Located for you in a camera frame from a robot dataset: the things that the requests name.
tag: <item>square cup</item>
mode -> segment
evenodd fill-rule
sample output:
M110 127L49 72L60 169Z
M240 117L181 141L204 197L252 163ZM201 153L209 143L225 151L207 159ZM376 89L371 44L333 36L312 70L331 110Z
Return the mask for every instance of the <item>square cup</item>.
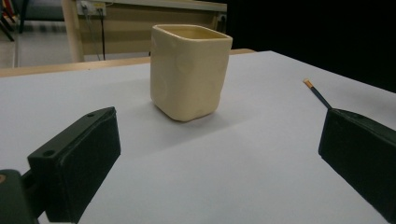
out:
M208 28L160 24L151 29L150 96L171 119L189 121L219 106L233 39Z

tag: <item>wall socket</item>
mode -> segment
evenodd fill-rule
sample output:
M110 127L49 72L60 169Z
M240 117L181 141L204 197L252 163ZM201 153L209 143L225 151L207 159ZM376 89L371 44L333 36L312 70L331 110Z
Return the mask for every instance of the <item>wall socket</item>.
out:
M77 14L84 16L84 11L82 10L85 6L88 10L89 16L99 16L97 9L101 8L103 15L106 15L106 3L105 2L94 2L94 1L76 1L77 4Z

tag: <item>cup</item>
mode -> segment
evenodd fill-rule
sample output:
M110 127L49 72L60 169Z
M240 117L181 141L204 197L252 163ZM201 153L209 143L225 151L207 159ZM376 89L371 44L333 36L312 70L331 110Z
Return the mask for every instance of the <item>cup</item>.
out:
M233 39L198 25L151 29L150 96L171 119L189 121L219 106Z

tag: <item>background table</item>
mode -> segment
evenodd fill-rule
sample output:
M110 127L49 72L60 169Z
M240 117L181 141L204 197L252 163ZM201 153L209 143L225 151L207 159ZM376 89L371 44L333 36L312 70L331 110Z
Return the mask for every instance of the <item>background table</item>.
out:
M0 169L115 106L121 155L80 223L387 223L318 154L326 107L396 129L396 95L272 51L232 55L218 110L170 120L149 64L0 78ZM45 215L40 223L48 223Z

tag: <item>ceramic cup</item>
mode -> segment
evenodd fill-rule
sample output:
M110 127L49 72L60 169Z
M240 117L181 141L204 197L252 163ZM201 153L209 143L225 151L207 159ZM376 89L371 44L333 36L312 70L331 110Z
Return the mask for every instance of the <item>ceramic cup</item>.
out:
M189 121L214 112L233 39L197 25L151 29L150 95L171 119Z

